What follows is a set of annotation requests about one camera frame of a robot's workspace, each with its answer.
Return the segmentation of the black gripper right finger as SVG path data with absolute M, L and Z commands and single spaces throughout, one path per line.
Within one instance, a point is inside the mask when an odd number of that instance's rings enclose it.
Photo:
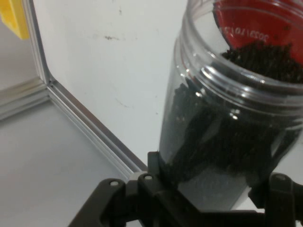
M 249 198 L 265 210 L 266 227 L 295 227 L 297 221 L 303 221 L 303 186 L 285 174 L 272 173 L 251 189 Z

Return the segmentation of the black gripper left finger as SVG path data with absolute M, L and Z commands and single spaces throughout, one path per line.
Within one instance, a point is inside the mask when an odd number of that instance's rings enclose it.
M 160 178 L 158 152 L 148 153 L 148 170 L 127 183 L 101 181 L 69 224 L 71 227 L 196 227 L 196 209 Z

